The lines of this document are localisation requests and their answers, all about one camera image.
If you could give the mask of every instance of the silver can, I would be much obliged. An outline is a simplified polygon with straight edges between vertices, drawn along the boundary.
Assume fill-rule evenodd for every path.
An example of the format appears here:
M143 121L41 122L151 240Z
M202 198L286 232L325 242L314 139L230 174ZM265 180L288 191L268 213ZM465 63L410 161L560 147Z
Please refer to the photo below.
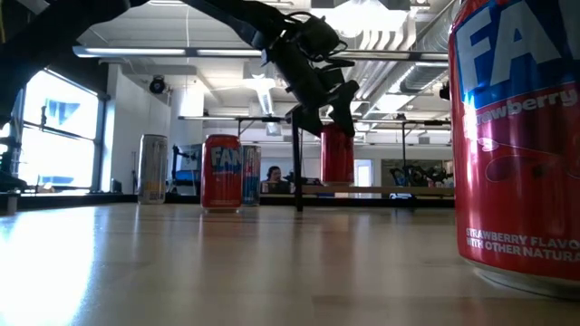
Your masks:
M165 202L167 150L167 137L161 135L141 136L137 195L140 204L163 204Z

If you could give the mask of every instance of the window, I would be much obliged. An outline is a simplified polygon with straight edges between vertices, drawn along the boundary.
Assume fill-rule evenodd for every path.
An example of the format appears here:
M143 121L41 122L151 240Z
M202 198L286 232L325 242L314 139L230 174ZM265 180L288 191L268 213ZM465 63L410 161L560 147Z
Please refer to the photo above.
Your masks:
M97 95L51 72L26 85L18 176L29 186L92 187Z

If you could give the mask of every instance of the held can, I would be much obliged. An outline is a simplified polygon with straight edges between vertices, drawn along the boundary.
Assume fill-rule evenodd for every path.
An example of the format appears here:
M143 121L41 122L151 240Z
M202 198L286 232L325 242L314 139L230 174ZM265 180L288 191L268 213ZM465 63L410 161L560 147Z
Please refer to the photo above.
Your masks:
M163 204L165 202L167 144L165 136L141 136L137 195L140 204Z
M353 139L335 124L327 124L320 135L321 181L326 185L351 185L354 182Z
M232 135L211 135L202 149L201 205L236 209L242 205L242 147Z
M243 150L243 203L248 206L256 206L260 204L260 161L262 160L262 149L258 146L244 146Z
M459 253L493 280L580 286L578 0L467 0L449 40Z

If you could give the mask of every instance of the person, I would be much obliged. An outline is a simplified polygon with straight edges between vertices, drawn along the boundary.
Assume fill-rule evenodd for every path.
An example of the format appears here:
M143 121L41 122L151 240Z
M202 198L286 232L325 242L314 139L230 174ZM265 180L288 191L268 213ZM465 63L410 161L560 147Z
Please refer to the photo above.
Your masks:
M290 194L290 184L282 180L280 167L270 167L266 176L267 180L262 182L262 192L267 194Z

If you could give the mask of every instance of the ceiling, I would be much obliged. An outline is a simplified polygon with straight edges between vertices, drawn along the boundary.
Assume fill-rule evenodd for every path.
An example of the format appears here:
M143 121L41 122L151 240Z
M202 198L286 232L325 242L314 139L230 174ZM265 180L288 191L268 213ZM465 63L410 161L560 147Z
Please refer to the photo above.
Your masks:
M20 0L35 12L46 7L43 0ZM424 28L450 0L428 0L429 10L421 10L414 15L414 25L417 31ZM289 7L281 8L285 12L308 10L310 0L292 0ZM361 48L363 35L347 40L353 48ZM237 35L224 24L208 17L188 6L142 5L132 8L113 21L97 24L87 31L79 42L86 46L147 46L147 47L211 47L211 48L247 48ZM131 59L123 62L123 72L133 74L144 82L150 81L152 72L162 71L168 67L181 67L183 72L166 74L166 82L173 88L190 87L195 80L201 79L207 87L206 107L210 114L219 110L220 114L228 114L247 107L250 102L256 102L256 91L245 87L243 81L244 63L247 59L209 59L209 58L144 58ZM195 69L195 75L190 74L189 67ZM360 73L358 81L365 76ZM433 92L431 86L425 92ZM272 100L276 102L295 102L292 94L287 94L283 88L271 90ZM408 119L443 119L449 116L449 104L439 99L439 96L420 96L412 100L408 106L401 106L395 112L404 112Z

